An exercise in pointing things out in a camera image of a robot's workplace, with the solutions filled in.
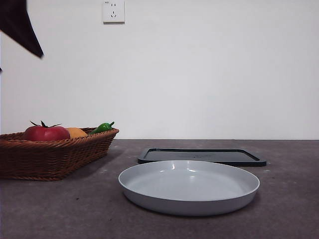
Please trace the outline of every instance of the plate rim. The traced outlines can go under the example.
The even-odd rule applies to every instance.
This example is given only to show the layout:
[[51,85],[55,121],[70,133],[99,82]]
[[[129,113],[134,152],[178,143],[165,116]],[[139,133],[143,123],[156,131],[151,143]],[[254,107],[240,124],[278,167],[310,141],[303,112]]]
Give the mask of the plate rim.
[[[147,165],[147,164],[150,164],[150,163],[188,162],[188,161],[189,161],[189,162],[196,162],[196,163],[210,163],[210,164],[212,163],[212,164],[215,164],[215,165],[216,165],[216,164],[219,164],[219,165],[221,165],[222,167],[232,167],[232,168],[236,168],[237,170],[244,171],[244,172],[250,174],[253,178],[255,178],[255,179],[257,180],[257,186],[256,186],[253,190],[249,191],[248,193],[245,193],[245,194],[243,194],[243,195],[241,195],[241,196],[238,196],[238,197],[231,197],[231,198],[217,199],[217,200],[184,200],[184,199],[168,199],[168,198],[154,197],[154,196],[150,196],[150,195],[138,193],[138,192],[136,192],[136,191],[133,191],[133,190],[129,189],[129,188],[128,188],[127,186],[125,186],[125,185],[121,182],[121,180],[120,180],[121,175],[122,175],[125,171],[127,171],[127,170],[129,170],[129,169],[131,169],[131,168],[137,167],[137,166]],[[118,181],[119,181],[119,183],[121,184],[121,186],[122,186],[123,188],[125,188],[126,190],[128,190],[128,191],[130,191],[130,192],[132,192],[132,193],[135,193],[135,194],[144,196],[144,197],[149,197],[149,198],[154,198],[154,199],[161,199],[161,200],[167,200],[167,201],[172,201],[172,202],[188,202],[188,203],[190,203],[190,202],[220,202],[220,201],[227,201],[227,200],[239,199],[239,198],[242,198],[242,197],[245,197],[245,196],[248,196],[248,195],[251,195],[251,194],[255,193],[255,192],[258,190],[258,188],[260,187],[260,180],[259,180],[259,178],[258,178],[255,174],[253,174],[253,173],[251,173],[251,172],[249,172],[249,171],[247,171],[247,170],[245,170],[245,169],[238,168],[238,167],[235,167],[235,166],[230,166],[230,165],[227,165],[227,164],[222,164],[222,163],[214,163],[214,162],[206,162],[206,161],[198,161],[198,160],[165,160],[165,161],[156,161],[156,162],[149,162],[149,163],[143,163],[143,164],[134,165],[134,166],[131,166],[131,167],[129,167],[129,168],[123,170],[123,171],[120,173],[120,175],[118,176]]]

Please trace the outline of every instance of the electrical socket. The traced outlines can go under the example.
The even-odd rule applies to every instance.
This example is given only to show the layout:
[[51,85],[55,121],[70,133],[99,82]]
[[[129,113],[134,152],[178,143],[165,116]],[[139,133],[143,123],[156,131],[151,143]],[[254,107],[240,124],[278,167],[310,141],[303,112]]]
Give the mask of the electrical socket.
[[103,23],[125,22],[124,0],[105,0],[103,3]]

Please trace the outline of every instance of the brown woven basket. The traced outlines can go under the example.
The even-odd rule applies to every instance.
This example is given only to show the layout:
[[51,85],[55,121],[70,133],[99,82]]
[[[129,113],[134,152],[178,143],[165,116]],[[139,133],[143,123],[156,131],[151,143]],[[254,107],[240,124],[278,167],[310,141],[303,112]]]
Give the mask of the brown woven basket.
[[[86,133],[94,128],[82,128]],[[27,141],[23,132],[0,135],[0,178],[56,181],[107,154],[119,132],[58,141]]]

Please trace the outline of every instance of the white plate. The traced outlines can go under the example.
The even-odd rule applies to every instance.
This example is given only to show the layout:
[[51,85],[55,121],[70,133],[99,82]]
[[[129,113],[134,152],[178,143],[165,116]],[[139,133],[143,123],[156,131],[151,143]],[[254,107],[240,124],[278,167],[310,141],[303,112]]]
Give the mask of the white plate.
[[203,161],[160,161],[133,166],[119,176],[125,196],[161,213],[208,216],[250,203],[258,178],[243,169]]

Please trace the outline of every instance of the tray rim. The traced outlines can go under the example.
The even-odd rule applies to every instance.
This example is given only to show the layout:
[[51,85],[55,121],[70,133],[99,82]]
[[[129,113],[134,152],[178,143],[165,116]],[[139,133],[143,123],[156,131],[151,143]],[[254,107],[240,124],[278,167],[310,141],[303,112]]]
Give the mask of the tray rim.
[[244,153],[246,155],[248,155],[249,157],[253,158],[253,159],[257,159],[255,162],[237,162],[237,161],[224,161],[224,162],[211,162],[211,163],[220,163],[220,164],[225,164],[228,166],[243,166],[243,167],[261,167],[261,166],[266,166],[267,165],[267,161],[264,159],[261,159],[260,157],[255,156],[254,154],[244,150],[244,149],[240,149],[240,148],[155,148],[155,147],[147,147],[145,148],[142,153],[139,155],[138,157],[138,162],[139,164],[141,163],[151,163],[151,162],[159,162],[159,161],[149,161],[149,160],[145,160],[144,158],[146,157],[146,155],[149,152],[154,152],[154,151],[184,151],[184,152],[196,152],[196,151],[205,151],[205,150],[215,150],[216,152],[240,152],[240,153]]

